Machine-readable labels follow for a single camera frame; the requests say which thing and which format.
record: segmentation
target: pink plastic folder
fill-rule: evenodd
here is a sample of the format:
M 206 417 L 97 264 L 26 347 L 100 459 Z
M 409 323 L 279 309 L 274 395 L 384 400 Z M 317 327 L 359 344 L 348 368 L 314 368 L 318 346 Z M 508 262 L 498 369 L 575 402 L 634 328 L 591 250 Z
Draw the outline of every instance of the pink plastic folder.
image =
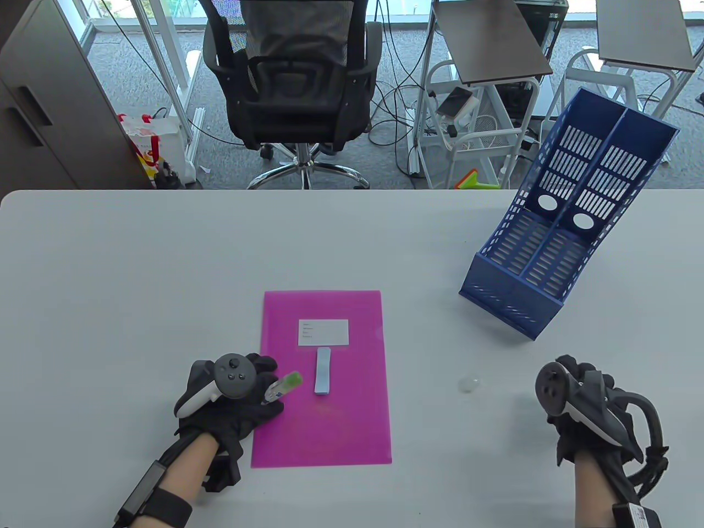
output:
M 316 395 L 318 348 L 298 346 L 298 322 L 347 319 L 349 346 L 331 346 L 330 393 Z M 303 385 L 285 411 L 254 433 L 252 467 L 391 463 L 389 395 L 379 291 L 267 291 L 263 355 L 279 376 L 298 370 Z

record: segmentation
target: dark tabletop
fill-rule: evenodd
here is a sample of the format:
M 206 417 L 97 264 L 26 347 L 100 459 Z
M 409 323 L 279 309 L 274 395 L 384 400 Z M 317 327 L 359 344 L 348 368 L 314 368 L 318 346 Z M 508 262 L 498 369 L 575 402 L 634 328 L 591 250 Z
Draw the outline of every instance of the dark tabletop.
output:
M 465 83 L 553 72 L 515 0 L 441 1 L 435 14 Z
M 597 0 L 596 21 L 603 60 L 694 71 L 679 0 Z

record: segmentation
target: oval hole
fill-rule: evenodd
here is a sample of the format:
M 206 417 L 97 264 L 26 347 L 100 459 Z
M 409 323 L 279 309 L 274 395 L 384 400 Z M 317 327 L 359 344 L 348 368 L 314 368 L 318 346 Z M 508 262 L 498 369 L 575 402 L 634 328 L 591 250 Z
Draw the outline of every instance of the oval hole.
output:
M 538 205 L 545 210 L 555 210 L 558 208 L 558 201 L 549 194 L 541 194 L 538 196 Z
M 574 225 L 576 225 L 581 230 L 590 230 L 594 227 L 594 220 L 591 216 L 585 215 L 584 213 L 577 213 L 572 219 Z

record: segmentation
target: cabinet handle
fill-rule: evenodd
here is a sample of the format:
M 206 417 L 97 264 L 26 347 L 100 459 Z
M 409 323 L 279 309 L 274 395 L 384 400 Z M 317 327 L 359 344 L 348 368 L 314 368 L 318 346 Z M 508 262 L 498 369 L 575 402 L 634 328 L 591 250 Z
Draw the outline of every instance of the cabinet handle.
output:
M 46 113 L 46 110 L 44 110 L 44 107 L 39 102 L 39 99 L 34 96 L 32 89 L 29 86 L 20 86 L 18 90 L 27 103 L 32 107 L 32 110 L 39 116 L 43 126 L 51 127 L 53 125 L 51 118 L 49 117 L 49 114 Z
M 22 111 L 19 108 L 15 108 L 14 106 L 11 106 L 10 108 L 7 109 L 7 111 L 10 113 L 10 115 L 15 119 L 15 121 L 19 124 L 20 128 L 24 130 L 25 135 L 27 138 L 30 140 L 30 143 L 32 146 L 44 146 L 44 142 L 42 141 L 42 138 L 39 137 L 39 135 L 34 131 L 34 127 L 30 124 L 30 122 L 27 120 L 25 115 L 22 113 Z

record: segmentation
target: white label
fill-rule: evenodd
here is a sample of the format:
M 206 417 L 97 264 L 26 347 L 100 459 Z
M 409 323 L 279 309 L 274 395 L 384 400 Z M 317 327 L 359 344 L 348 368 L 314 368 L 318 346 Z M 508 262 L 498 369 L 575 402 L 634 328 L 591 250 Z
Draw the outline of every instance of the white label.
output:
M 330 394 L 330 353 L 332 351 L 327 346 L 318 349 L 318 359 L 315 363 L 315 387 L 316 394 Z
M 641 506 L 629 504 L 628 508 L 631 510 L 631 519 L 633 519 L 633 526 L 635 528 L 650 528 L 646 511 Z
M 301 319 L 298 322 L 298 346 L 348 346 L 347 319 Z

